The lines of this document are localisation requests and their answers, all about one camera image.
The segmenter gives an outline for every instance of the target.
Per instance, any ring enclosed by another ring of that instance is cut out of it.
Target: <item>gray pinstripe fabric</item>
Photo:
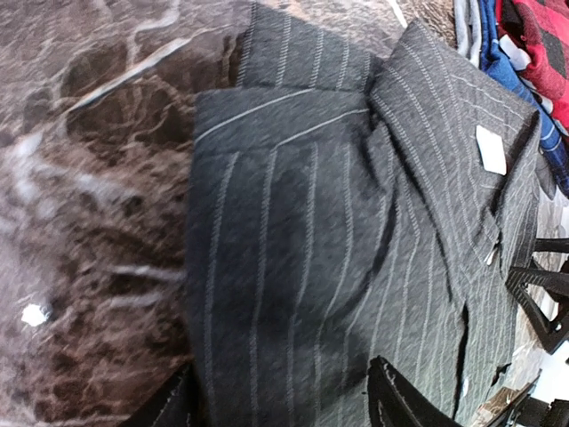
[[[213,425],[366,425],[378,354],[452,415],[466,306],[464,423],[511,357],[538,114],[420,22],[382,62],[253,9],[240,86],[196,106],[188,313]],[[477,125],[502,137],[506,177],[482,167]]]

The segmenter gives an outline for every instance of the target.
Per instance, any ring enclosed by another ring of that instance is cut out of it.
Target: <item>pinstripe suit jacket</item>
[[[254,6],[238,80],[199,96],[190,176],[212,425],[368,425],[378,354],[465,423],[512,354],[504,283],[532,251],[539,115],[420,22],[382,62]],[[482,167],[477,125],[506,176]]]

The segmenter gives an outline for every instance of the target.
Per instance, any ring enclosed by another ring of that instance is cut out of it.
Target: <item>folded clothing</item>
[[[530,56],[519,75],[543,98],[543,105],[569,135],[569,7],[565,0],[498,0],[500,35],[509,35]]]
[[[537,111],[419,22],[381,61],[261,4],[238,82],[196,98],[188,194],[211,426],[369,425],[378,354],[466,423],[514,349],[504,285],[535,236]]]
[[[502,84],[523,100],[530,102],[540,111],[541,115],[541,138],[540,147],[544,158],[538,157],[537,174],[541,188],[549,198],[555,196],[555,184],[551,180],[551,174],[561,192],[569,197],[569,157],[567,149],[562,142],[561,134],[553,123],[553,120],[533,97],[531,91],[517,76],[509,62],[508,56],[500,49],[498,32],[496,29],[496,16],[494,13],[495,0],[480,1],[480,15],[482,22],[482,51],[480,54],[480,68],[488,76]]]

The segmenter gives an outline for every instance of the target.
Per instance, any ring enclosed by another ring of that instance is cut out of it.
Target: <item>white tag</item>
[[[477,141],[484,169],[488,172],[505,175],[506,155],[504,154],[504,144],[500,135],[490,132],[481,125],[477,125]]]
[[[500,39],[500,48],[508,55],[509,63],[512,64],[515,71],[522,71],[532,63],[530,55],[517,47],[508,35]]]

